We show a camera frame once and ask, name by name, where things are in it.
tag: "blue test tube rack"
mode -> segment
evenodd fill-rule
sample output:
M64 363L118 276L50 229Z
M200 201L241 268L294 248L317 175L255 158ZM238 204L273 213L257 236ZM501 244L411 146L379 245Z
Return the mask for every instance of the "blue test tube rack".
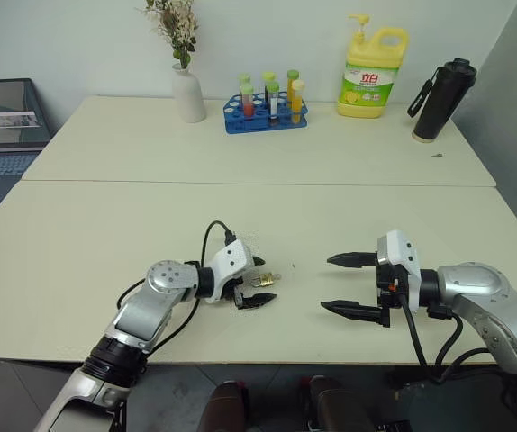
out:
M308 113L306 104L303 101L303 108L300 112L292 112L291 104L286 100L286 92L278 94L277 123L269 121L269 109L265 105L265 95L255 93L253 96L255 112L252 117L246 117L242 112L240 94L234 95L223 108L224 128L228 133L246 133L259 131L279 131L281 129L296 129L306 127L304 115ZM300 121L293 123L292 116L299 114Z

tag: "floor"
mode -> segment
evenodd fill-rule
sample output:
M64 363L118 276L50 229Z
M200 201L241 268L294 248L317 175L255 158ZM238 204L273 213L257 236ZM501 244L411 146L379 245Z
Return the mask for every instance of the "floor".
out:
M132 432L196 431L216 384L244 381L249 388L249 431L300 431L296 387L304 376L332 376L353 390L369 415L409 419L414 432L517 432L499 401L500 383L480 376L442 387L415 384L395 392L385 383L388 366L211 364L156 365L129 399ZM48 408L69 372L33 364L0 361L0 431L30 431Z

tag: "black cable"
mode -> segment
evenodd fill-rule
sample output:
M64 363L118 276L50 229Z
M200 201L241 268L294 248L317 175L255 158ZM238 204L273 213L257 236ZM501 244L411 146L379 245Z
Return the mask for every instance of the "black cable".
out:
M204 232L203 250L201 252L201 267L204 267L204 256L206 255L206 242L208 241L208 235L210 234L211 229L213 228L214 225L220 225L224 229L224 233L225 233L225 236L227 236L227 238L229 236L233 235L232 231L223 222L221 222L220 220L213 220L209 224L209 226L206 228L206 231ZM160 342L158 342L157 345L155 345L152 348L152 351L150 351L150 353L147 355L147 358L152 356L154 353L156 353L161 347L166 345L172 338L174 338L178 333L180 333L182 331L182 329L184 329L186 327L186 324L188 324L190 322L190 320L194 317L196 310L198 309L199 303L200 303L200 299L196 299L195 306L193 306L193 309L190 311L190 313L188 314L186 319L183 321L183 323L180 326L178 326L178 328L175 331L173 331L170 335L168 335L167 337L162 339Z
M447 342L442 346L442 348L439 351L439 354L437 355L437 359L435 360L435 370L437 372L440 371L440 368L442 367L442 361L445 359L445 356L447 355L450 348L457 342L457 339L460 337L460 334L463 331L463 320L457 315L455 312L452 312L452 316L457 322L457 327L455 328L455 331L452 335L447 339Z
M411 314L411 310L409 309L409 303L406 300L406 296L403 293L399 293L398 298L399 298L399 302L401 303L401 306L403 308L404 316L406 317L406 322L409 326L409 331L411 333L411 340L413 341L414 351L417 355L417 358L419 359L419 364L421 365L421 369L423 370L425 377L431 383L441 385L444 382L446 382L448 379L457 380L457 379L468 378L470 376L474 376L474 375L478 375L478 374L497 374L497 373L499 373L498 370L495 370L493 368L484 368L484 369L476 369L474 371L466 371L464 373L453 374L453 372L461 365L461 363L463 363L469 357L475 356L477 354L489 352L487 348L475 348L475 349L471 349L471 350L467 351L466 353L457 357L450 364L450 366L447 367L447 369L445 369L445 371L442 373L440 378L432 376L431 371L429 370L429 365L427 364L427 360L424 356L424 353L422 352L421 341L419 340L419 334L417 333L417 328L414 324L413 315ZM445 346L449 343L449 347L450 347L455 342L454 340L451 340L453 338L453 336L455 335L455 333L453 333L453 335L451 335L451 337L449 338L447 343L445 343Z
M123 292L121 294L121 296L118 298L118 300L116 301L116 309L120 309L121 306L122 306L122 301L124 300L124 297L126 297L127 295L129 295L129 293L134 289L136 288L137 286L139 286L140 284L142 284L144 282L144 278L140 279L138 282L136 283L133 283L131 286L129 286L125 292Z

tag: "dish soap bottle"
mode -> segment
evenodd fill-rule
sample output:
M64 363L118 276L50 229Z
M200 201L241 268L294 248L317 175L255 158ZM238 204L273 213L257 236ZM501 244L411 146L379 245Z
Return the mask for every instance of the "dish soap bottle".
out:
M403 63L409 34L405 29L383 27L371 40L366 40L364 26L369 16L350 15L349 18L357 18L360 29L347 53L337 109L341 115L373 119L385 109L396 73ZM396 40L396 44L385 43L387 39Z

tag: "black water bottle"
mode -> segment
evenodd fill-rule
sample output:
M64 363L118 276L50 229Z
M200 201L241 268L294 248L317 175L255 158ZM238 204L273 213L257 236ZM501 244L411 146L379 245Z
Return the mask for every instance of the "black water bottle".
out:
M467 90L475 83L476 69L468 60L455 58L438 67L433 77L428 80L417 95L408 114L414 117L421 109L427 95L427 103L421 117L414 126L413 137L421 142L433 142L440 130L449 120Z

